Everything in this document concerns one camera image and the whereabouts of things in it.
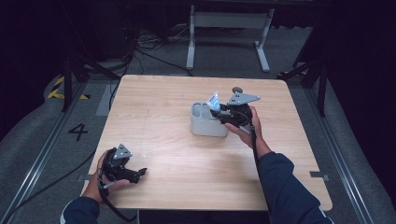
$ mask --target person's right hand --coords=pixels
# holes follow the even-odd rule
[[[254,125],[255,131],[256,131],[256,148],[257,148],[257,154],[259,157],[262,155],[271,152],[271,149],[267,146],[265,143],[264,139],[262,138],[262,124],[260,123],[259,116],[257,115],[256,108],[254,106],[250,106],[251,114],[252,114],[252,123]],[[224,126],[232,133],[235,133],[239,136],[239,138],[244,142],[246,145],[248,145],[250,148],[253,148],[253,144],[251,141],[251,135],[243,131],[242,129],[233,126],[231,123],[225,123]]]

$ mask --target person's right arm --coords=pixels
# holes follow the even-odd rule
[[[250,107],[257,140],[259,177],[270,209],[272,224],[332,223],[320,209],[320,202],[293,175],[293,163],[283,154],[273,152],[262,138],[262,126],[256,109]],[[225,124],[232,133],[252,148],[251,136],[232,124]]]

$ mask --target yellow and black striped tape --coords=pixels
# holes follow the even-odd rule
[[[52,87],[52,90],[49,93],[49,96],[47,97],[49,98],[57,98],[57,99],[64,99],[64,94],[62,93],[57,93],[59,88],[61,87],[62,83],[64,83],[64,74],[61,74],[58,78],[58,80],[56,80],[55,84]],[[89,94],[82,94],[79,97],[80,100],[89,100],[91,99],[91,96]]]

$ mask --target sleeve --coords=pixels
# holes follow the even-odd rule
[[[319,200],[293,175],[294,164],[270,152],[259,159],[259,175],[272,224],[332,223]]]
[[[62,212],[61,224],[97,223],[99,203],[88,197],[79,197],[69,203]]]

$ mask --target desk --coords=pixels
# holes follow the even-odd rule
[[[214,91],[225,103],[238,86],[253,102],[269,147],[295,164],[294,174],[320,200],[332,201],[284,81],[215,77],[125,76],[108,115],[90,174],[105,150],[123,143],[134,154],[128,169],[148,167],[137,185],[109,196],[119,208],[267,210],[252,150],[239,137],[193,135],[190,109]]]

